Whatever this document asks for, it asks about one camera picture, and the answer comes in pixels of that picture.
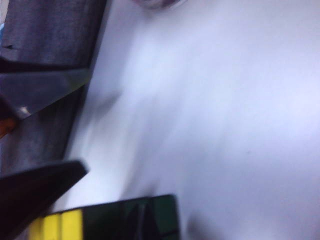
round object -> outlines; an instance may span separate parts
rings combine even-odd
[[[182,3],[185,0],[133,0],[141,7],[146,9],[163,9],[171,7],[177,3]]]

white surface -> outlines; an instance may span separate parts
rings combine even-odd
[[[183,239],[319,239],[319,77],[318,0],[114,1],[56,208],[174,193]]]

black object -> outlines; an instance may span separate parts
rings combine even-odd
[[[0,56],[6,60],[87,68],[107,0],[10,0]]]
[[[23,120],[88,82],[88,69],[0,74],[0,120]]]
[[[84,240],[179,240],[173,195],[143,197],[82,208]]]
[[[14,239],[86,174],[70,161],[1,177],[0,239]]]
[[[107,0],[10,0],[0,48],[0,120],[25,119],[90,78]]]

yellow object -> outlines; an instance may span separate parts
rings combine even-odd
[[[34,220],[29,227],[29,240],[42,240],[42,218]]]
[[[61,240],[83,240],[82,211],[65,211],[61,214]]]
[[[82,210],[39,217],[29,226],[28,240],[83,240]]]
[[[60,214],[44,217],[42,230],[42,240],[60,240]]]

gray cloth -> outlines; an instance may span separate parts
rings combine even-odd
[[[0,56],[87,67],[105,6],[106,0],[10,0]]]

